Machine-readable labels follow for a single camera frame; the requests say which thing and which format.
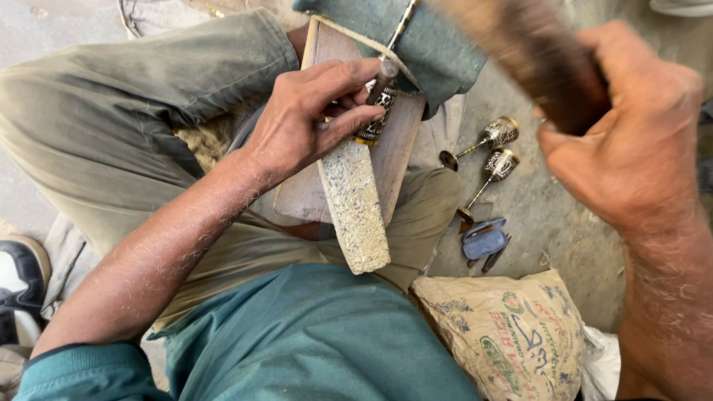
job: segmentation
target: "wooden board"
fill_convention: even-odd
[[[360,58],[352,38],[312,19],[302,68],[334,59],[351,61]],[[425,106],[423,95],[399,96],[379,145],[370,148],[384,225],[389,224],[394,214]],[[332,222],[316,163],[277,187],[274,207],[281,215]]]

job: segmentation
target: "hand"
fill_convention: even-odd
[[[278,76],[245,152],[277,180],[319,160],[359,127],[384,116],[383,107],[364,105],[369,95],[364,84],[380,65],[377,59],[334,60]],[[335,119],[327,123],[325,116]]]
[[[610,83],[612,110],[582,138],[538,130],[547,166],[594,214],[619,230],[655,234],[699,205],[696,130],[702,82],[659,60],[626,25],[580,32]]]

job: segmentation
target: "teal shirt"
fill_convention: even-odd
[[[16,400],[480,399],[408,300],[345,266],[287,266],[154,337],[166,337],[168,394],[118,343],[40,355]]]

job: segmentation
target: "shirt sleeve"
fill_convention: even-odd
[[[156,388],[146,356],[126,342],[72,345],[30,360],[15,401],[173,401]]]

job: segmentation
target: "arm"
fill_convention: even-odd
[[[624,24],[583,31],[610,82],[612,110],[582,138],[545,122],[549,169],[626,248],[617,398],[713,393],[713,237],[695,159],[701,78],[661,61]]]
[[[279,76],[247,145],[122,239],[62,305],[32,356],[140,339],[254,199],[381,118],[381,106],[364,105],[364,84],[378,70],[376,59],[329,61]],[[336,118],[325,123],[325,114]]]

